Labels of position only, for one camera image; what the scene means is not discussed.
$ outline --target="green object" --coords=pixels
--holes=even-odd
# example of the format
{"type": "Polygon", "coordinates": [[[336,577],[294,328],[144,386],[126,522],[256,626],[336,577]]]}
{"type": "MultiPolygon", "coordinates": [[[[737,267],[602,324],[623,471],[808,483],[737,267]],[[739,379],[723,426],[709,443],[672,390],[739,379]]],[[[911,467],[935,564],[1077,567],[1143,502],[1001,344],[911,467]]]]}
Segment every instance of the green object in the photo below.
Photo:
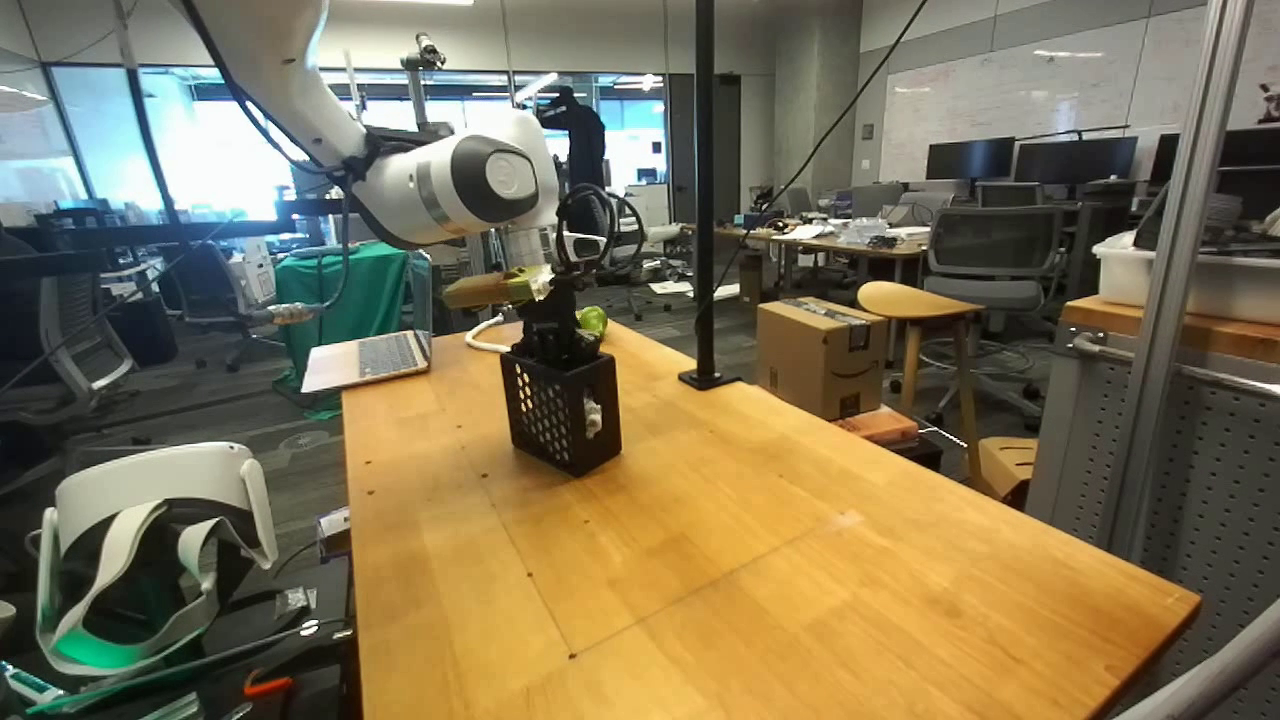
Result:
{"type": "Polygon", "coordinates": [[[607,332],[607,313],[602,313],[601,304],[577,307],[577,332],[578,332],[583,338],[601,344],[602,332],[607,332]]]}
{"type": "Polygon", "coordinates": [[[286,354],[282,385],[301,386],[307,373],[307,352],[317,344],[380,337],[399,328],[403,271],[408,271],[408,253],[388,244],[352,247],[343,292],[338,292],[343,253],[282,260],[274,267],[274,304],[322,304],[331,298],[331,292],[338,292],[327,313],[279,332],[282,354],[286,354]]]}

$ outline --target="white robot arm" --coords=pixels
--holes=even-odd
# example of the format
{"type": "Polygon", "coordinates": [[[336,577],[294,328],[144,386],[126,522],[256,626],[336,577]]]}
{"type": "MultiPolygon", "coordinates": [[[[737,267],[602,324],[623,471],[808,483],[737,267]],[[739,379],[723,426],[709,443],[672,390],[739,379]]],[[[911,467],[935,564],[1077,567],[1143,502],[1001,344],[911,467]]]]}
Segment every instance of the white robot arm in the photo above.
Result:
{"type": "Polygon", "coordinates": [[[475,237],[484,229],[555,224],[555,168],[529,113],[497,131],[464,131],[415,147],[375,147],[371,131],[338,109],[310,47],[327,0],[176,0],[223,74],[286,131],[371,229],[408,247],[475,237]]]}

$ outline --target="black crate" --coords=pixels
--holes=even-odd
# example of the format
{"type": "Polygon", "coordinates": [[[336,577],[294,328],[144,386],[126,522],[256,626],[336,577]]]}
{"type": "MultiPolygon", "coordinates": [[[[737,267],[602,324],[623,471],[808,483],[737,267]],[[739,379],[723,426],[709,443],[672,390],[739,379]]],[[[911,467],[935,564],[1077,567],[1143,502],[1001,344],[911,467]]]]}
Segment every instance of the black crate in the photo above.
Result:
{"type": "Polygon", "coordinates": [[[573,476],[583,476],[621,451],[611,354],[550,368],[506,352],[505,397],[510,443],[573,476]]]}

